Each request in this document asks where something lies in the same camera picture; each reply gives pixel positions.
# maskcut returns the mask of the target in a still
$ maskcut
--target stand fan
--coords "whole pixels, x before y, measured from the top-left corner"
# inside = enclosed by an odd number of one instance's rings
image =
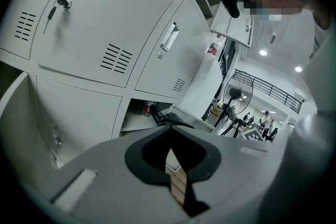
[[[234,116],[242,113],[250,104],[253,95],[253,80],[243,71],[236,71],[229,79],[223,93],[223,112],[215,127],[227,115]]]

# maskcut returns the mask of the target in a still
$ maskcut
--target locker vent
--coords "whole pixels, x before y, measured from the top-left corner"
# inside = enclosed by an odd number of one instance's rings
[[[109,44],[101,61],[101,67],[113,70],[118,73],[125,74],[128,64],[130,63],[132,54]]]
[[[184,83],[185,82],[182,79],[177,79],[177,81],[176,81],[176,83],[175,83],[175,85],[173,87],[173,90],[177,91],[177,92],[182,91]]]
[[[36,16],[30,13],[22,12],[19,21],[16,26],[14,36],[25,41],[29,40],[29,37],[33,35],[32,29]]]

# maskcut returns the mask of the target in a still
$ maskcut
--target ceiling light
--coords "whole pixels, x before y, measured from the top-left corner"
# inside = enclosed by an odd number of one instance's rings
[[[296,72],[302,72],[302,68],[301,67],[295,67],[295,71]]]
[[[260,55],[262,55],[262,56],[266,56],[266,55],[267,55],[267,51],[265,51],[265,50],[261,50],[259,53],[260,53]]]

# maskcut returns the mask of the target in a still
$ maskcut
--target locker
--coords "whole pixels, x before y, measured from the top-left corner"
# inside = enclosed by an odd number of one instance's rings
[[[181,98],[208,47],[208,33],[191,0],[185,0],[155,45],[136,90]]]
[[[46,132],[63,162],[112,137],[121,97],[86,91],[37,77],[37,94]]]
[[[49,0],[12,0],[0,28],[0,48],[29,60],[37,23]]]
[[[74,76],[125,87],[156,23],[174,0],[70,0],[37,27],[32,60]]]

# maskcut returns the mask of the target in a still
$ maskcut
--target checkerboard pattern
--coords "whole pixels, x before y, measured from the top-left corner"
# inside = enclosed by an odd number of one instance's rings
[[[248,130],[246,132],[241,133],[241,136],[243,137],[243,139],[246,140],[251,140],[251,141],[261,141],[264,142],[263,137],[261,136],[261,134],[257,131],[256,128],[253,128],[251,130]]]
[[[257,132],[249,133],[245,135],[245,137],[247,140],[264,141],[263,138],[261,138],[261,136]]]

